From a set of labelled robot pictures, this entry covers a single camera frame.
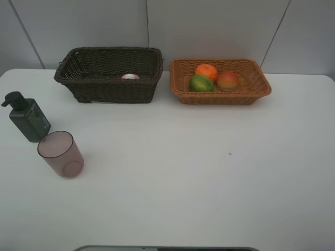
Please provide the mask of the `orange tangerine fruit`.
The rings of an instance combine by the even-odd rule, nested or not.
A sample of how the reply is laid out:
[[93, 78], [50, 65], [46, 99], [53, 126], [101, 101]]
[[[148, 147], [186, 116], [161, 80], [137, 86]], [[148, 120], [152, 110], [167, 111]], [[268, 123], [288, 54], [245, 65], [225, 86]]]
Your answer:
[[196, 70], [195, 70], [196, 75], [203, 75], [209, 78], [213, 83], [216, 82], [218, 72], [217, 69], [210, 65], [210, 64], [200, 64]]

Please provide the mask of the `red yellow peach fruit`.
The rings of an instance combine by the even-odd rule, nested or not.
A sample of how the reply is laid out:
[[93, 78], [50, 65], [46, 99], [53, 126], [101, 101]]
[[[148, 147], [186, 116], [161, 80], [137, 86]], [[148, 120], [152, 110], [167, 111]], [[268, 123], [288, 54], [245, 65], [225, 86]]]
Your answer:
[[226, 92], [234, 91], [239, 83], [237, 74], [234, 72], [223, 72], [217, 77], [217, 87]]

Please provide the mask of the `dark brown wicker basket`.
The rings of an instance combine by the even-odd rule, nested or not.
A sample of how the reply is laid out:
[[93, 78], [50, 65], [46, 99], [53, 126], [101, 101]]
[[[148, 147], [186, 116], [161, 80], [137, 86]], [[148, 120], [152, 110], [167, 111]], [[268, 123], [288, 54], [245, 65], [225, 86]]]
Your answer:
[[[79, 47], [60, 62], [54, 80], [80, 103], [147, 104], [163, 72], [159, 49], [144, 47]], [[124, 74], [140, 79], [122, 79]]]

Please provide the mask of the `pink spray bottle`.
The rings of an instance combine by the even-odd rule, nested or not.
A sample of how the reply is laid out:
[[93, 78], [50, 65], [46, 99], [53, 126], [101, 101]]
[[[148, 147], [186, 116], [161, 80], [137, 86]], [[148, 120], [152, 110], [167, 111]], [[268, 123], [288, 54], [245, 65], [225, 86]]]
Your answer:
[[140, 79], [140, 77], [138, 75], [131, 74], [131, 73], [124, 74], [121, 78], [122, 79]]

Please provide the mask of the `green mango fruit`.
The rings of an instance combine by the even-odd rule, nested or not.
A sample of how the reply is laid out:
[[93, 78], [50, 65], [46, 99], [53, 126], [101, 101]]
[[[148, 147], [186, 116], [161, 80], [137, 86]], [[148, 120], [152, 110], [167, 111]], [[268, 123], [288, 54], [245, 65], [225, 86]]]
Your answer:
[[194, 75], [189, 80], [188, 88], [190, 92], [213, 92], [214, 84], [204, 75]]

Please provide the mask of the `translucent pink plastic cup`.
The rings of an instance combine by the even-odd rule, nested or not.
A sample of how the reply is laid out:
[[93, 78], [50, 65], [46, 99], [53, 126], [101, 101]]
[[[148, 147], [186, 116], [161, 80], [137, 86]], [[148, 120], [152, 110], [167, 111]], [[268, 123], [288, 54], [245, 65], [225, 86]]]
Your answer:
[[45, 136], [39, 142], [37, 152], [60, 177], [73, 178], [84, 167], [83, 156], [72, 134], [66, 131]]

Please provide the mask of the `light brown wicker basket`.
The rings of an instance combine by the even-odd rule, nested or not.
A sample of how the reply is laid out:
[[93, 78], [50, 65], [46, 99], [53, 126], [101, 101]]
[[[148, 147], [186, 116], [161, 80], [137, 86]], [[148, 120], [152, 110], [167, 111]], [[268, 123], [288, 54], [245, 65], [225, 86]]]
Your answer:
[[[230, 92], [214, 87], [213, 92], [191, 92], [189, 81], [201, 64], [214, 66], [218, 73], [234, 72], [237, 87]], [[170, 63], [170, 88], [181, 103], [189, 105], [250, 105], [271, 93], [261, 68], [250, 59], [179, 58]]]

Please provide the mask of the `dark green pump bottle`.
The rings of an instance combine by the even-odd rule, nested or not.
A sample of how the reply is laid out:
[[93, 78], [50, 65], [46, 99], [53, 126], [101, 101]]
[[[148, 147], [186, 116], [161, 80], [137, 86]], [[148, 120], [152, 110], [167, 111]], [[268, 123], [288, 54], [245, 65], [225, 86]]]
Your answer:
[[48, 135], [51, 124], [33, 98], [25, 98], [20, 92], [5, 96], [2, 107], [10, 105], [10, 120], [29, 142], [38, 143]]

